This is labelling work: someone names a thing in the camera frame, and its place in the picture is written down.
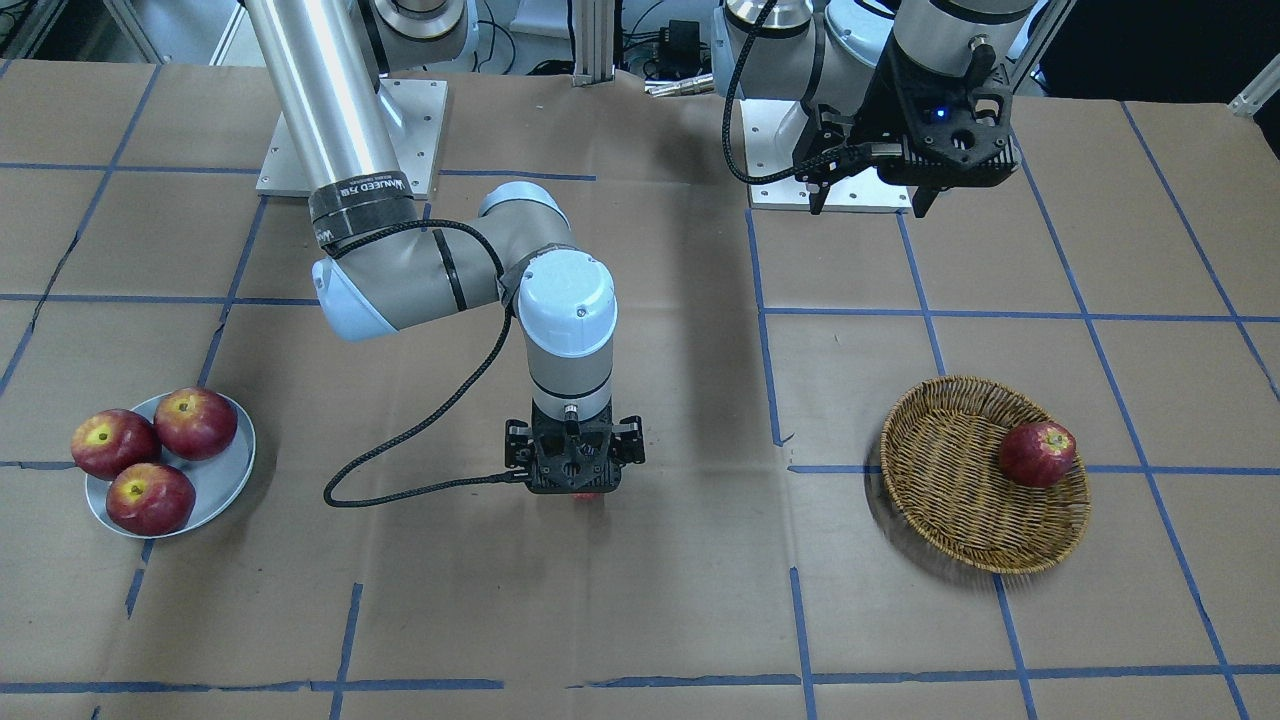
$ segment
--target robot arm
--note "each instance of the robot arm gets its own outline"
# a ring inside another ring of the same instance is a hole
[[[997,60],[1034,0],[901,0],[887,3],[891,22],[851,0],[818,3],[726,0],[716,18],[726,102],[741,92],[800,110],[788,170],[750,177],[726,140],[739,179],[794,177],[818,214],[835,182],[876,168],[888,184],[918,188],[911,202],[923,217],[941,190],[995,186],[1018,169],[1012,94]]]
[[[366,20],[376,12],[372,20],[419,23],[393,23],[399,40],[429,28],[438,44],[451,42],[466,15],[447,22],[461,0],[357,5]],[[444,20],[428,22],[429,5]],[[644,445],[640,418],[612,421],[617,301],[604,264],[576,246],[568,219],[532,183],[499,187],[467,225],[431,222],[426,232],[355,10],[339,0],[246,6],[311,190],[312,229],[326,255],[312,282],[334,331],[360,341],[502,301],[525,329],[532,382],[532,424],[507,423],[507,466],[534,492],[614,489],[623,465],[644,461]],[[384,65],[396,51],[384,44],[371,55]]]

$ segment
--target black power adapter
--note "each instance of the black power adapter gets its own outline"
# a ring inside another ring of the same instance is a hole
[[[692,20],[671,20],[658,29],[658,79],[685,79],[703,68],[701,36]]]

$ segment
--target red apple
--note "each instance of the red apple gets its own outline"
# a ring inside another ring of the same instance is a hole
[[[236,437],[236,407],[202,387],[184,387],[160,398],[155,424],[160,442],[186,460],[209,460]]]
[[[196,487],[172,465],[129,465],[106,488],[106,516],[136,536],[180,530],[196,506]]]
[[[132,410],[96,413],[72,433],[72,460],[100,480],[111,482],[129,465],[159,459],[155,428]]]
[[[1052,421],[1018,425],[1000,443],[1000,470],[1015,483],[1047,488],[1075,462],[1075,437]]]

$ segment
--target floor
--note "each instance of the floor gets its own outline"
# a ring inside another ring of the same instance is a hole
[[[713,97],[447,81],[424,213],[552,192],[617,281],[649,461],[591,502],[325,507],[499,315],[333,336],[305,204],[253,188],[261,69],[5,61],[0,715],[1280,717],[1280,165],[1254,126],[1025,99],[1005,184],[810,218],[748,208]],[[493,471],[521,343],[346,492]],[[1075,432],[1093,518],[1060,566],[979,573],[895,523],[878,433],[938,374]],[[196,532],[110,533],[70,429],[196,382],[252,416],[248,487]]]

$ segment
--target metal post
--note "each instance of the metal post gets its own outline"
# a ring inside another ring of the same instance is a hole
[[[399,170],[340,0],[248,0],[310,190]]]
[[[613,79],[613,3],[573,1],[573,85],[596,85]]]
[[[133,8],[133,3],[129,0],[102,0],[102,5],[106,6],[106,12],[111,13],[111,18],[115,19],[115,24],[120,27],[120,32],[124,37],[138,49],[142,58],[151,63],[152,65],[159,65],[168,60],[160,51],[156,50],[151,37],[147,36],[147,31],[142,28],[142,20],[138,18],[137,9]]]
[[[1280,90],[1280,55],[1267,63],[1266,68],[1253,78],[1235,100],[1231,100],[1231,111],[1242,118],[1252,118],[1271,96]]]
[[[1048,44],[1057,35],[1057,31],[1062,29],[1062,23],[1066,22],[1066,15],[1073,8],[1075,8],[1075,0],[1051,0],[1044,8],[1044,14],[1041,15],[1036,32],[1027,38],[1027,47],[1023,49],[1018,63],[1014,64],[1014,72],[1010,73],[1009,86],[1014,88],[1014,95],[1039,67],[1044,51],[1048,50]]]

